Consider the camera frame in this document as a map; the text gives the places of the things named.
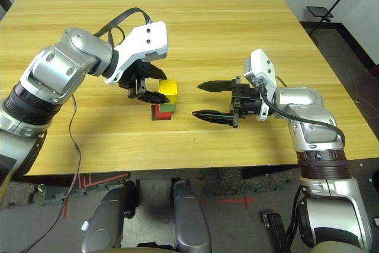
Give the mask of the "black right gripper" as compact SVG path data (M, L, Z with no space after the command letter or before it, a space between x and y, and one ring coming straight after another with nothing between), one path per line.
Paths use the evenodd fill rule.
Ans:
M232 113L222 113L216 110L199 110L193 111L192 115L200 120L215 124L225 124L238 128L238 119L246 116L259 115L261 111L262 100L257 89L252 88L249 84L240 82L237 76L233 80L215 80L199 84L198 89L208 92L232 92L230 111Z

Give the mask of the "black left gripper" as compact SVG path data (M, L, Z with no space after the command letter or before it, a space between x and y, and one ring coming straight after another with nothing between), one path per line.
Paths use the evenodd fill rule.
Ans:
M122 74L119 80L119 87L128 90L129 98L136 98L149 104L166 104L169 98L159 92L146 90L145 79L153 78L166 80L163 70L150 62L136 60Z

